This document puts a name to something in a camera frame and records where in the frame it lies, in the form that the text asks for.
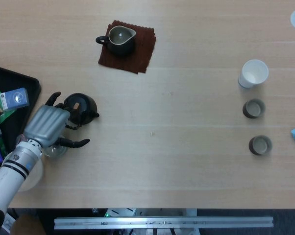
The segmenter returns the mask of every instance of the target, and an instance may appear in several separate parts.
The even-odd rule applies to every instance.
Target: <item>table surface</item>
[[[295,208],[295,0],[1,0],[0,67],[40,80],[36,109],[82,92],[100,118],[81,149],[45,159],[12,207]],[[155,29],[146,74],[98,65],[95,38],[113,20]],[[261,59],[265,84],[242,90],[243,64]],[[243,104],[264,100],[263,118]],[[270,156],[249,140],[267,135]]]

